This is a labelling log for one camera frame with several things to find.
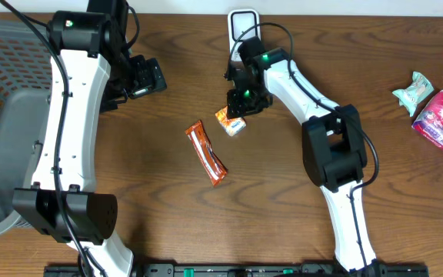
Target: orange and white package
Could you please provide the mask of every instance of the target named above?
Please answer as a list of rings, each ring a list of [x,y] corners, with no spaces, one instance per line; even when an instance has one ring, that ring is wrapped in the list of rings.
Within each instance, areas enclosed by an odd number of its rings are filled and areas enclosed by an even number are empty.
[[[220,122],[221,126],[223,126],[227,134],[230,136],[234,136],[245,127],[245,120],[243,118],[228,119],[227,109],[228,107],[224,107],[217,113],[215,113],[215,115],[218,122]]]
[[[213,153],[212,144],[205,133],[201,120],[185,130],[185,134],[191,140],[201,164],[205,167],[213,186],[216,186],[227,175],[227,169]]]

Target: black cable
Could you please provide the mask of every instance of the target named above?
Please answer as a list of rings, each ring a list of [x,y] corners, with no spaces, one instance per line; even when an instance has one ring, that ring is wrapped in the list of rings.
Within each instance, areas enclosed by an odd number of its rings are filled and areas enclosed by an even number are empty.
[[[40,39],[42,44],[49,50],[49,53],[51,54],[52,58],[55,60],[56,65],[58,66],[59,72],[61,73],[63,85],[64,85],[64,91],[62,93],[62,109],[61,109],[61,115],[59,117],[59,124],[58,124],[58,134],[56,137],[56,143],[55,143],[55,153],[54,153],[54,167],[52,168],[54,173],[54,183],[55,183],[55,191],[57,195],[57,203],[59,211],[61,212],[62,219],[66,225],[66,228],[68,229],[69,235],[72,238],[72,241],[76,244],[76,248],[78,250],[79,255],[83,258],[83,261],[85,262],[85,276],[93,276],[93,268],[90,266],[90,262],[87,259],[87,256],[85,255],[85,251],[82,248],[82,245],[79,243],[77,236],[75,234],[75,230],[72,227],[72,224],[69,220],[68,213],[66,212],[66,209],[64,207],[64,202],[62,199],[62,191],[61,191],[61,184],[59,180],[59,151],[61,148],[61,140],[62,140],[62,129],[64,127],[65,123],[65,115],[66,115],[66,107],[68,105],[68,97],[69,97],[69,84],[68,84],[68,76],[66,75],[66,71],[64,66],[61,63],[61,60],[59,59],[56,51],[53,49],[53,47],[49,44],[49,42],[44,38],[44,36],[35,28],[34,25],[31,24],[31,22],[19,11],[17,11],[13,6],[11,6],[9,3],[7,3],[6,0],[0,0],[0,3],[4,5],[7,9],[12,11],[16,17],[18,17],[23,23],[27,25]]]
[[[45,24],[44,22],[40,22],[37,19],[33,19],[30,16],[28,16],[28,15],[23,15],[23,16],[25,16],[25,18],[28,19],[30,22],[35,23],[37,25],[40,25],[42,27],[45,27],[46,29],[49,29],[49,26],[47,24]]]
[[[101,277],[108,277],[107,273],[105,272],[105,269],[100,266],[100,264],[97,262],[95,257],[90,253],[90,250],[88,248],[85,248],[86,256],[88,257],[88,260],[93,264],[94,267],[98,269],[100,272]]]
[[[363,131],[362,128],[358,127],[357,123],[353,121],[352,118],[349,118],[348,116],[340,113],[339,111],[336,111],[335,109],[328,107],[325,104],[321,103],[321,100],[317,99],[316,97],[313,96],[312,93],[310,93],[295,77],[295,73],[291,70],[291,60],[293,58],[293,35],[291,35],[290,31],[283,25],[279,25],[277,23],[273,23],[273,22],[262,22],[262,23],[258,23],[256,25],[253,25],[251,28],[248,28],[245,32],[243,32],[235,41],[234,46],[232,47],[231,51],[230,51],[230,55],[228,57],[228,66],[227,66],[227,72],[225,73],[225,77],[229,76],[229,72],[230,72],[230,63],[231,63],[231,57],[233,56],[233,53],[235,51],[235,47],[237,46],[237,44],[241,41],[242,37],[244,37],[245,34],[247,34],[248,32],[250,32],[253,28],[257,28],[258,26],[263,26],[263,25],[272,25],[272,26],[276,26],[281,28],[283,31],[285,31],[288,34],[288,37],[290,38],[290,54],[288,57],[288,74],[290,75],[290,78],[295,82],[295,84],[297,84],[297,86],[313,101],[315,102],[316,105],[320,106],[321,108],[329,111],[331,114],[337,116],[338,118],[341,118],[342,120],[349,120],[349,122],[351,123],[350,125],[357,130],[361,137],[365,140],[365,142],[367,142],[368,147],[371,150],[372,156],[374,158],[374,173],[372,174],[372,177],[367,181],[367,182],[363,182],[360,185],[356,185],[355,187],[350,189],[350,202],[351,202],[351,210],[353,213],[353,220],[355,222],[355,230],[357,232],[357,243],[358,246],[360,248],[360,253],[361,253],[361,257],[363,259],[363,263],[364,263],[364,271],[366,271],[367,268],[367,261],[365,258],[365,252],[363,250],[363,246],[361,243],[361,236],[360,236],[360,231],[358,229],[358,219],[357,219],[357,215],[356,215],[356,210],[355,210],[355,198],[353,197],[354,192],[357,189],[361,189],[364,188],[367,185],[370,185],[371,183],[373,183],[376,178],[378,177],[378,173],[379,173],[379,161],[378,161],[378,154],[377,151],[375,150],[375,146],[372,143],[371,139],[368,137],[368,135],[365,133],[365,131]]]
[[[135,33],[135,36],[132,37],[131,41],[126,43],[124,46],[122,46],[122,51],[130,49],[132,47],[132,45],[135,44],[136,40],[138,39],[138,35],[139,35],[139,19],[138,19],[138,15],[136,15],[136,11],[133,9],[133,7],[128,6],[128,8],[129,8],[129,10],[131,10],[132,16],[135,19],[136,33]]]
[[[83,270],[82,256],[79,254],[78,254],[78,271],[80,272],[80,276],[86,276],[85,271]]]

